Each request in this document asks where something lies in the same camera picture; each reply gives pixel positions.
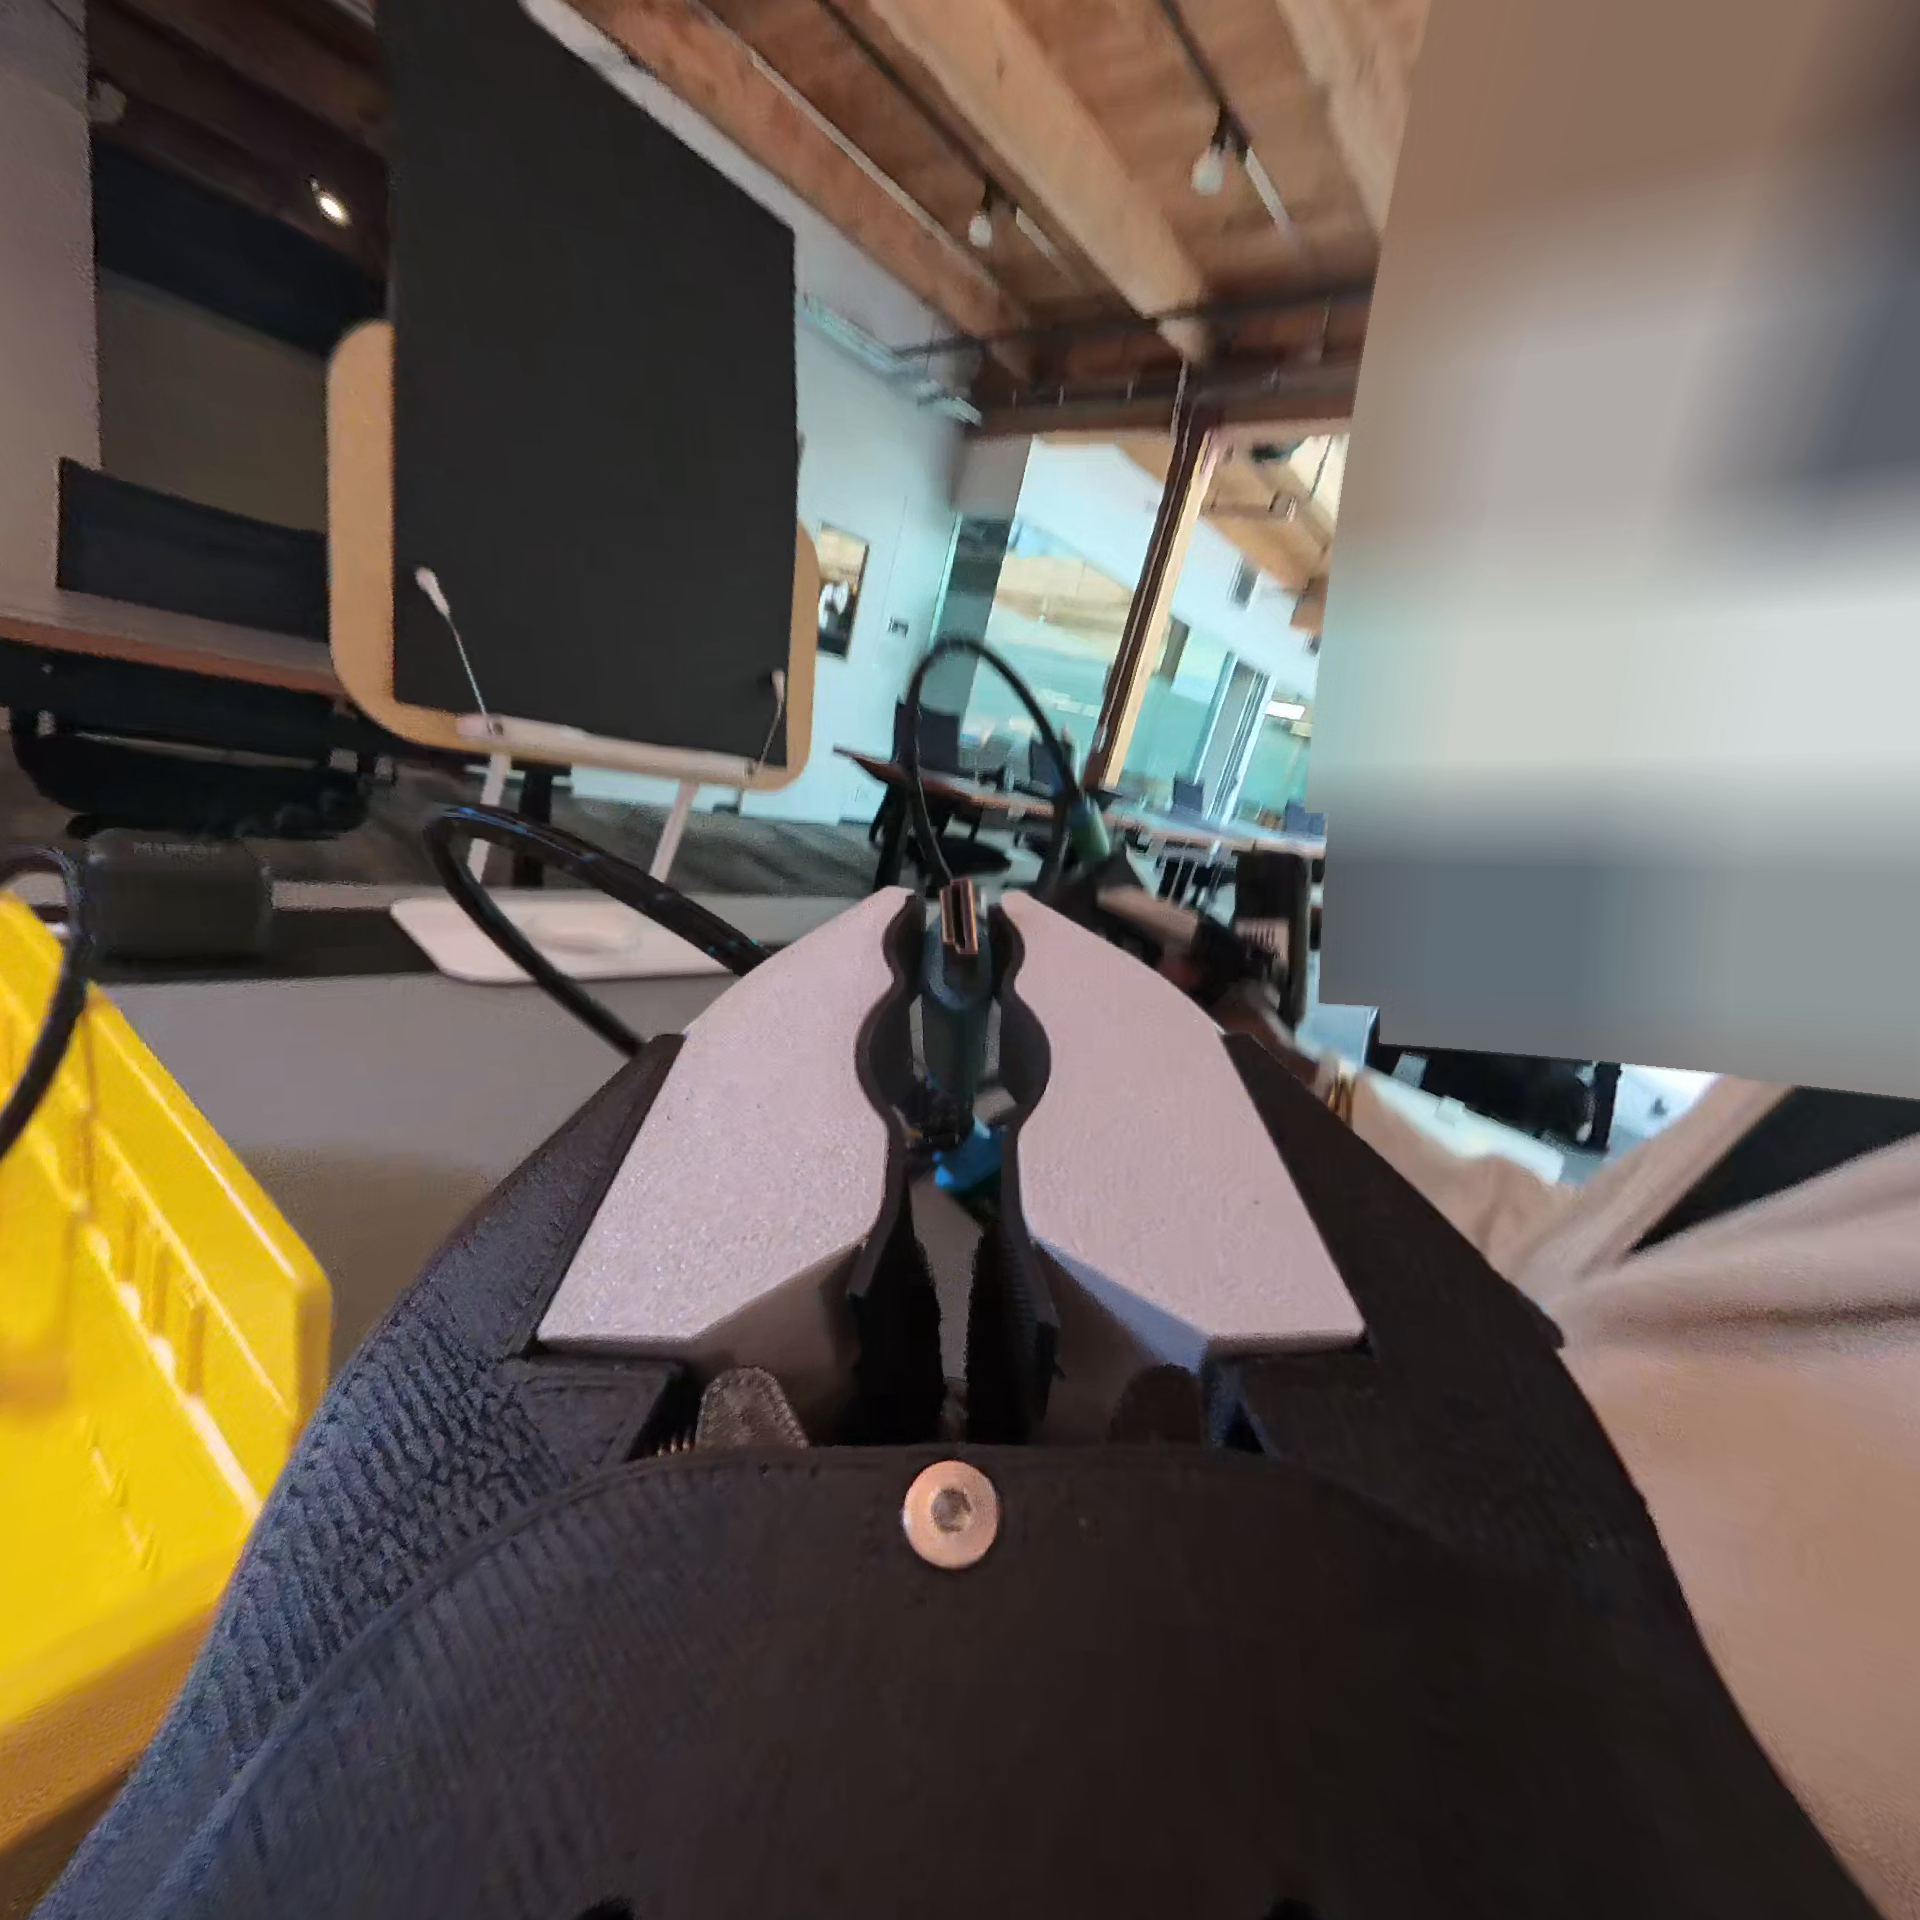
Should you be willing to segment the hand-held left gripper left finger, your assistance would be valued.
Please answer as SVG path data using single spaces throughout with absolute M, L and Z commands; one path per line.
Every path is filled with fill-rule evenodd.
M 941 1308 L 899 1098 L 924 902 L 886 888 L 677 1035 L 535 1333 L 540 1354 L 758 1368 L 818 1437 L 930 1437 Z

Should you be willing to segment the black desk screen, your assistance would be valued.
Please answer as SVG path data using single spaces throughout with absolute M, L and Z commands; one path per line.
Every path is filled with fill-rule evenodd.
M 330 642 L 322 532 L 201 505 L 61 460 L 55 582 L 133 609 Z

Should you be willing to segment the black office chair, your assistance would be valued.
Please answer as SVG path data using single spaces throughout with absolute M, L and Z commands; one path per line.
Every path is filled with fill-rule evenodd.
M 331 764 L 252 761 L 140 747 L 12 712 L 17 769 L 65 813 L 65 837 L 103 833 L 189 841 L 318 843 L 367 824 L 374 782 Z

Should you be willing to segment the wooden desk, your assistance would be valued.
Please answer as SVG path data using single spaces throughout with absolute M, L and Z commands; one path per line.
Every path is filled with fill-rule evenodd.
M 901 882 L 902 864 L 907 859 L 907 843 L 915 840 L 909 820 L 909 780 L 907 771 L 882 757 L 858 753 L 853 747 L 835 747 L 841 761 L 853 764 L 865 778 L 879 782 L 886 801 L 879 804 L 885 820 L 877 833 L 877 867 L 873 872 L 873 889 Z M 964 774 L 924 774 L 924 793 L 930 809 L 951 813 L 954 818 L 974 826 L 994 824 L 1001 828 L 1018 828 L 1022 833 L 1039 833 L 1054 824 L 1061 806 L 1054 801 L 1026 790 L 1001 790 L 990 785 L 974 782 Z M 1133 802 L 1100 802 L 1098 804 L 1111 841 L 1139 841 L 1151 858 L 1181 861 L 1187 867 L 1226 864 L 1236 854 L 1286 854 L 1299 858 L 1308 867 L 1310 897 L 1317 901 L 1325 888 L 1325 841 L 1301 840 L 1250 824 L 1218 824 L 1188 811 L 1156 811 Z

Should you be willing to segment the yellow plastic bin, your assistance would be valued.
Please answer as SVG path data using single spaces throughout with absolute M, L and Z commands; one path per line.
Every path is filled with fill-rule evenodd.
M 154 1738 L 330 1374 L 319 1262 L 89 993 L 2 1165 L 2 1842 Z

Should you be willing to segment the dark desk mat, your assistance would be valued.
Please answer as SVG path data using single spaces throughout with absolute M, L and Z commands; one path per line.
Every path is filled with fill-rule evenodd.
M 94 964 L 94 981 L 111 990 L 429 974 L 431 962 L 385 905 L 276 910 L 250 952 L 109 956 Z

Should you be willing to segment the framed wall picture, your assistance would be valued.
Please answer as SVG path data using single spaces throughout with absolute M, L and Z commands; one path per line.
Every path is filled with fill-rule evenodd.
M 858 604 L 870 557 L 870 542 L 823 522 L 814 534 L 818 562 L 818 650 L 849 658 L 858 625 Z

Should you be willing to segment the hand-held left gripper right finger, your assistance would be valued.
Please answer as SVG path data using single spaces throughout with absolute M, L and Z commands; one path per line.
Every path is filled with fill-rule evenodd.
M 1033 897 L 991 915 L 1013 1100 L 966 1320 L 966 1437 L 1218 1437 L 1366 1329 L 1211 1016 Z

